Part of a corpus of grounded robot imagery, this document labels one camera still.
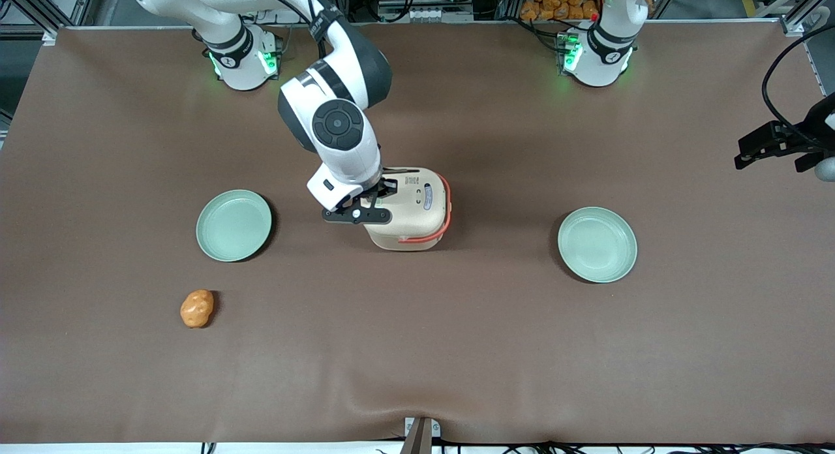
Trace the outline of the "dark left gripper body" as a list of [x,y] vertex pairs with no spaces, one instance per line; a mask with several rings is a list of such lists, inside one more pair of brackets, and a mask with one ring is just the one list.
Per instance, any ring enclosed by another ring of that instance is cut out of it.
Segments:
[[829,156],[834,153],[834,95],[827,95],[808,110],[808,129]]

